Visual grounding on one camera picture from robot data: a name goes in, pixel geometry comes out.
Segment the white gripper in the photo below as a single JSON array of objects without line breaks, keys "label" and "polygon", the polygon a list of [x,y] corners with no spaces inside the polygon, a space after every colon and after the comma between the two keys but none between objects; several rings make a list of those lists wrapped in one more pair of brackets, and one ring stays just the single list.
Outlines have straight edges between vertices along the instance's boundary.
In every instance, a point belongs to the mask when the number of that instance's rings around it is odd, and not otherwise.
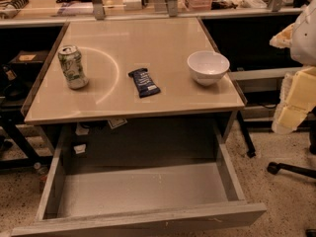
[{"label": "white gripper", "polygon": [[273,132],[289,134],[302,124],[316,107],[316,0],[288,25],[273,36],[270,45],[290,48],[293,60],[304,66],[295,73],[286,73],[280,89],[272,124]]}]

